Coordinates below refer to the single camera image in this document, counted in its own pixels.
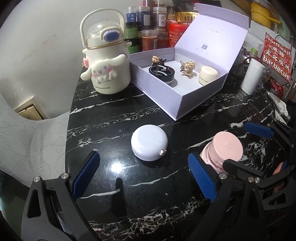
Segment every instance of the pink bottle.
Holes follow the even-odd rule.
[[[218,132],[214,139],[208,143],[200,157],[206,164],[211,165],[217,173],[224,172],[223,162],[227,159],[239,161],[243,155],[242,144],[239,139],[230,132]]]

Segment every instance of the green fabric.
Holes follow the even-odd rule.
[[[29,188],[6,173],[1,172],[0,175],[3,180],[0,189],[3,217],[15,233],[21,237],[22,214]]]

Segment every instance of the marble tabletop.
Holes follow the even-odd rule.
[[[241,81],[229,74],[221,91],[173,121],[132,83],[120,93],[102,95],[91,81],[79,79],[68,124],[66,171],[71,174],[90,151],[100,154],[100,166],[77,204],[102,240],[185,240],[210,205],[187,157],[200,153],[219,131],[239,138],[244,164],[272,174],[282,161],[278,145],[245,133],[243,125],[271,122],[274,109],[262,85],[248,96]],[[168,152],[155,162],[139,160],[131,149],[132,133],[146,124],[168,136]]]

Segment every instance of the open box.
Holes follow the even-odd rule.
[[[130,58],[132,82],[174,120],[222,89],[249,29],[249,18],[242,14],[205,4],[197,8],[199,15],[174,48],[135,53]],[[172,84],[149,73],[153,55],[167,59],[165,65],[175,70]],[[196,76],[182,76],[181,60],[196,63]],[[204,65],[216,69],[218,77],[202,86],[198,78]]]

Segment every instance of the yellow plastic container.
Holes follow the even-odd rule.
[[[271,28],[271,22],[281,25],[280,21],[271,18],[270,12],[266,8],[255,2],[251,3],[251,18],[253,21],[260,23],[269,29]]]

